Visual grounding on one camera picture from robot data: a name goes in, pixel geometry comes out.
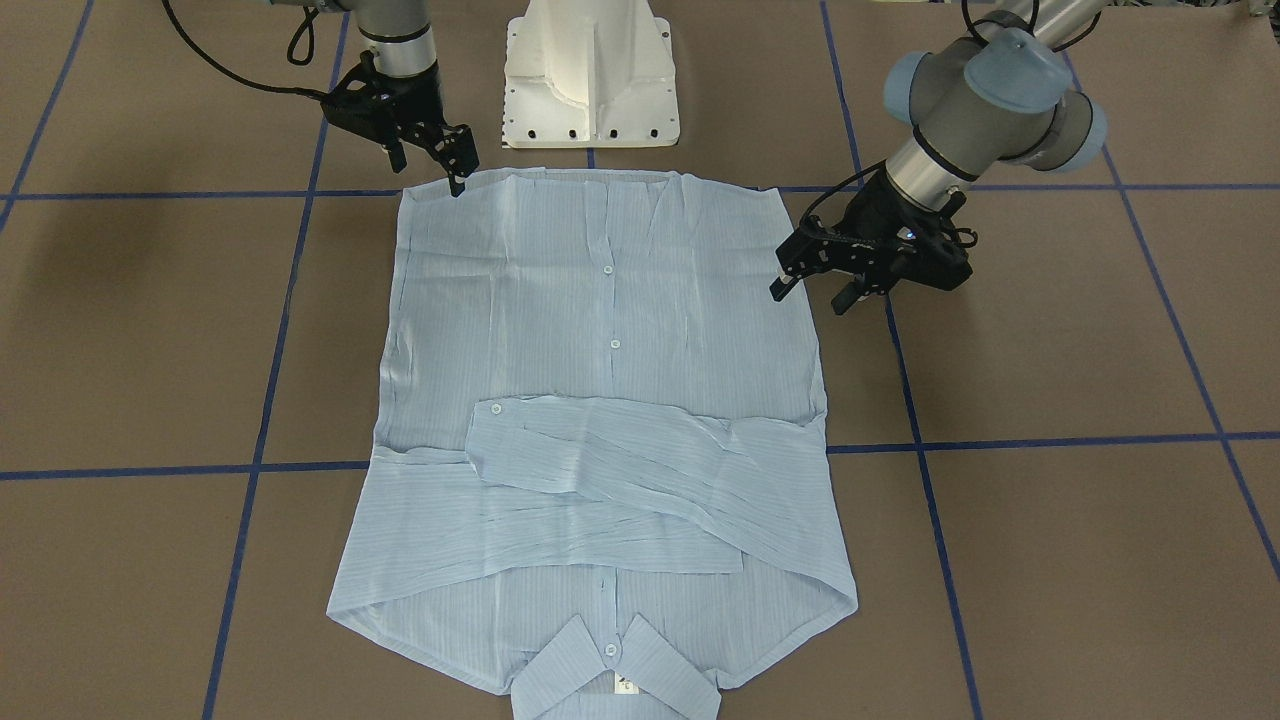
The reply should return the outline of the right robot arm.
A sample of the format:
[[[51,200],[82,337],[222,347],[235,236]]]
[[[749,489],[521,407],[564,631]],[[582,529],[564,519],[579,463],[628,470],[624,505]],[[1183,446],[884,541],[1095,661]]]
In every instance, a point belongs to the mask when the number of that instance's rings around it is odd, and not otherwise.
[[[425,1],[305,1],[320,13],[353,17],[358,63],[320,99],[326,122],[379,145],[394,173],[404,149],[424,150],[445,173],[453,197],[477,169],[474,133],[445,119],[433,18]]]

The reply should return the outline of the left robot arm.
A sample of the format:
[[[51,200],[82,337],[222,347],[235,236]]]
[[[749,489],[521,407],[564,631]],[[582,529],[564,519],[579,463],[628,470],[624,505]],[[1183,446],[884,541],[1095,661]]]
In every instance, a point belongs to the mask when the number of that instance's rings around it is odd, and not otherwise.
[[[902,56],[884,79],[884,109],[910,137],[845,182],[855,195],[824,224],[812,204],[776,250],[774,301],[801,281],[849,277],[836,314],[897,283],[951,291],[972,277],[974,229],[955,223],[968,190],[993,165],[1055,173],[1084,167],[1108,133],[1103,109],[1073,86],[1064,53],[1098,24],[1101,1],[968,3],[964,35],[940,53]]]

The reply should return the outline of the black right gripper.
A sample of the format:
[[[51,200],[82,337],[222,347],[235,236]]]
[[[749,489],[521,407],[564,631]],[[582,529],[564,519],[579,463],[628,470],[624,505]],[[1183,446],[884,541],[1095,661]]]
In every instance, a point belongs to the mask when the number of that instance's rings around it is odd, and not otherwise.
[[[451,196],[465,191],[467,178],[479,168],[474,132],[466,126],[451,126],[444,118],[440,68],[434,61],[426,70],[410,77],[387,76],[371,61],[351,68],[340,79],[375,85],[389,96],[396,118],[396,135],[384,138],[383,149],[393,173],[407,167],[404,145],[428,152],[447,174]]]

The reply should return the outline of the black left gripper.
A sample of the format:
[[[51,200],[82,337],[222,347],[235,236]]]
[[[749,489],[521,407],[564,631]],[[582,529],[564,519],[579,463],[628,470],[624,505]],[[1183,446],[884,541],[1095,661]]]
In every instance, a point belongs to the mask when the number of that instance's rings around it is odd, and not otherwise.
[[[859,181],[865,183],[850,199],[840,222],[826,225],[818,208]],[[888,264],[901,228],[938,231],[943,224],[955,225],[954,215],[965,202],[961,190],[946,190],[940,210],[920,208],[896,187],[883,165],[868,167],[815,199],[796,229],[774,250],[780,272],[769,286],[771,297],[781,302],[805,278],[841,272],[851,278],[829,305],[836,316],[844,316],[856,304],[882,296],[900,282],[891,275]]]

